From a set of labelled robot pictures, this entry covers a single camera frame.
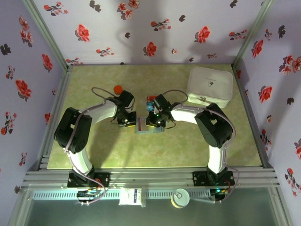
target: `white storage box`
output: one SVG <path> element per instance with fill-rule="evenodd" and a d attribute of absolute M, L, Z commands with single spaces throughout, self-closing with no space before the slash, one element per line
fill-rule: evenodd
<path fill-rule="evenodd" d="M 188 101 L 208 106 L 216 103 L 220 108 L 227 106 L 233 95 L 233 75 L 204 67 L 193 67 L 186 89 Z"/>

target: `green table surface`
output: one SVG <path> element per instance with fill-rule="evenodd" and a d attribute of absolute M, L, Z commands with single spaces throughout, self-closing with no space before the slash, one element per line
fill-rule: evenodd
<path fill-rule="evenodd" d="M 137 116 L 147 116 L 146 97 L 158 95 L 170 89 L 185 91 L 192 67 L 202 66 L 233 74 L 231 65 L 113 65 L 74 67 L 64 100 L 61 116 L 68 107 L 83 110 L 99 104 L 102 99 L 90 90 L 93 86 L 113 92 L 115 85 L 135 97 Z M 233 99 L 224 113 L 233 122 L 237 136 L 227 151 L 227 162 L 235 166 L 261 165 L 246 111 L 236 80 Z M 99 91 L 108 97 L 109 94 Z M 165 95 L 171 103 L 185 98 L 183 94 L 170 92 Z M 186 105 L 198 106 L 189 102 Z M 163 133 L 135 134 L 135 128 L 119 128 L 111 119 L 92 126 L 86 146 L 95 168 L 132 167 L 193 167 L 206 166 L 209 146 L 197 125 L 177 122 L 173 129 Z M 48 169 L 70 169 L 71 164 L 55 141 L 49 158 Z"/>

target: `gray floor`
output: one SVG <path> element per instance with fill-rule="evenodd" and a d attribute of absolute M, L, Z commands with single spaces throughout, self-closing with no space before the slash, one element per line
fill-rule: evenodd
<path fill-rule="evenodd" d="M 91 206 L 76 201 L 33 201 L 28 226 L 275 226 L 266 189 L 237 189 L 223 204 L 190 201 L 176 209 L 170 200 L 147 200 L 146 207 L 103 200 Z"/>

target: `floral wallpaper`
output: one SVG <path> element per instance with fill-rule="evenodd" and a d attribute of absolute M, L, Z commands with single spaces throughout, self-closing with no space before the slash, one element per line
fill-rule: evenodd
<path fill-rule="evenodd" d="M 231 64 L 262 0 L 34 3 L 68 65 Z"/>
<path fill-rule="evenodd" d="M 275 1 L 237 66 L 294 225 L 301 221 L 300 11 L 298 0 Z"/>
<path fill-rule="evenodd" d="M 4 1 L 0 10 L 0 225 L 6 226 L 25 173 L 37 164 L 63 69 L 21 1 Z"/>

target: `small box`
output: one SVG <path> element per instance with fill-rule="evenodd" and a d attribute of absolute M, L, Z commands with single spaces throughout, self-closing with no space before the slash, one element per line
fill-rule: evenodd
<path fill-rule="evenodd" d="M 233 95 L 233 75 L 204 67 L 193 67 L 186 89 L 188 101 L 208 106 L 216 103 L 225 108 Z"/>

